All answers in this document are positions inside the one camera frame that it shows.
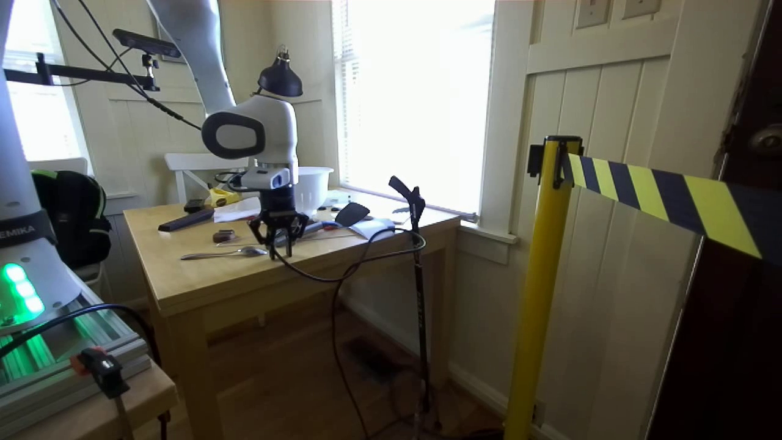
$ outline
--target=wooden table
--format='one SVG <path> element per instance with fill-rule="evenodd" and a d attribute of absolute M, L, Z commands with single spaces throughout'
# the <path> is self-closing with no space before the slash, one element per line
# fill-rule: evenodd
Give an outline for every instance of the wooden table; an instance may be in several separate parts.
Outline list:
<path fill-rule="evenodd" d="M 123 394 L 123 404 L 132 428 L 145 424 L 147 421 L 171 410 L 176 406 L 176 386 L 155 361 L 150 368 L 127 378 L 127 394 Z M 29 430 L 16 434 L 16 440 L 100 440 L 100 438 L 120 438 L 125 423 L 118 417 L 116 400 L 104 394 L 71 406 L 45 423 L 38 423 Z"/>
<path fill-rule="evenodd" d="M 392 213 L 381 199 L 363 199 L 371 213 Z M 194 438 L 217 440 L 224 438 L 217 394 L 211 378 L 208 335 L 263 313 L 292 305 L 332 286 L 314 283 L 281 261 L 270 256 L 239 259 L 202 259 L 182 261 L 183 253 L 237 250 L 254 243 L 246 219 L 239 221 L 204 221 L 178 232 L 159 232 L 162 221 L 182 217 L 182 206 L 159 206 L 127 210 L 127 229 L 142 259 L 142 268 L 150 283 L 153 302 L 156 305 L 156 335 L 162 336 L 165 366 L 173 373 L 182 396 L 186 397 Z M 213 243 L 216 229 L 233 228 L 239 239 L 233 243 Z M 434 380 L 442 383 L 448 377 L 448 346 L 450 346 L 450 296 L 454 276 L 454 239 L 461 219 L 448 213 L 426 210 L 421 232 L 429 239 L 423 250 L 426 270 L 435 276 L 430 302 L 430 366 Z M 299 239 L 292 261 L 319 276 L 337 276 L 347 264 L 358 261 L 366 239 L 337 229 L 316 232 Z M 371 253 L 409 250 L 412 237 L 396 234 L 371 243 Z M 412 256 L 387 259 L 363 265 L 384 268 L 390 264 L 412 264 Z"/>

